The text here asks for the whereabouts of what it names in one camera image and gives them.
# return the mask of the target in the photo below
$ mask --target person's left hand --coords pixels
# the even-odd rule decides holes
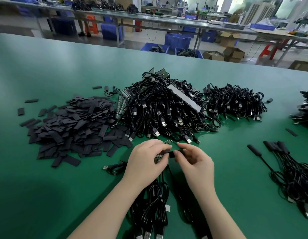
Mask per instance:
[[[157,164],[154,163],[156,155],[170,148],[172,145],[164,144],[158,139],[151,139],[137,145],[128,159],[122,180],[127,184],[135,185],[141,191],[152,183],[168,164],[168,153]]]

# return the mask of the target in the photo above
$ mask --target white pillar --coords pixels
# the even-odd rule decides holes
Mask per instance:
[[[221,12],[228,12],[232,1],[233,0],[224,0],[224,2],[222,3],[220,11]]]
[[[291,15],[289,16],[289,23],[286,28],[295,28],[297,24],[294,24],[294,21],[298,20],[299,16],[308,10],[308,0],[300,1],[291,11]]]

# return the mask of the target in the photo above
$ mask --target hand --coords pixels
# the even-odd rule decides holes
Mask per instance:
[[[186,143],[177,145],[184,149],[185,157],[180,151],[174,150],[175,160],[180,164],[195,197],[216,194],[212,159],[198,147]]]
[[[158,139],[151,139],[137,145],[129,159],[123,176],[125,182],[135,185],[138,190],[144,189],[152,183],[168,164],[166,153],[159,163],[154,163],[154,158],[163,150],[172,148]]]

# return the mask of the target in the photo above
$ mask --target gray floor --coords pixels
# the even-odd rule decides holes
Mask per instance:
[[[60,35],[54,36],[50,31],[46,18],[40,18],[39,22],[43,29],[45,38],[48,39],[116,47],[116,41],[104,40],[102,37],[102,33],[100,33],[99,35],[92,35],[91,38],[87,37],[80,38],[78,36],[70,37],[70,36],[60,36]],[[76,29],[77,31],[79,31],[80,30],[79,25],[77,21],[75,22],[76,22]],[[18,15],[0,15],[0,32],[42,38],[38,30],[36,19]],[[122,47],[128,49],[140,50],[147,42],[164,44],[165,34],[166,32],[164,31],[155,31],[155,30],[146,31],[145,29],[143,29],[142,32],[133,32],[133,33],[125,32],[125,44]],[[191,40],[189,48],[194,47],[195,38],[196,36]],[[271,66],[274,62],[276,62],[279,59],[279,57],[283,53],[282,51],[278,50],[274,57],[274,60],[267,60],[264,58],[258,58],[259,54],[265,47],[264,45],[238,42],[236,47],[240,48],[246,53],[245,58],[241,61],[242,64]],[[223,52],[225,48],[216,43],[201,42],[199,49],[200,51],[211,50],[211,51]],[[308,61],[308,50],[298,50],[292,48],[284,57],[283,61],[279,64],[279,67],[288,68],[294,60]]]

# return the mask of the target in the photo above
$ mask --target green table surface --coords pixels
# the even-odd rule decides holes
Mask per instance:
[[[0,34],[0,238],[66,238],[120,180],[102,167],[127,160],[131,152],[122,147],[112,158],[103,154],[78,167],[62,163],[53,169],[52,160],[36,160],[39,145],[28,144],[27,129],[19,124],[74,94],[104,94],[93,86],[130,86],[152,67],[200,90],[210,82],[229,83],[273,98],[262,122],[227,120],[219,132],[200,134],[199,147],[213,158],[217,194],[247,238],[308,238],[308,220],[281,197],[268,168],[247,148],[253,144],[278,169],[262,142],[282,140],[296,160],[308,163],[308,129],[289,117],[303,102],[299,91],[308,90],[308,72],[9,34]],[[24,104],[27,99],[39,102]],[[21,107],[26,114],[17,116]],[[195,238],[172,194],[167,204],[164,238]],[[130,227],[125,219],[118,238]]]

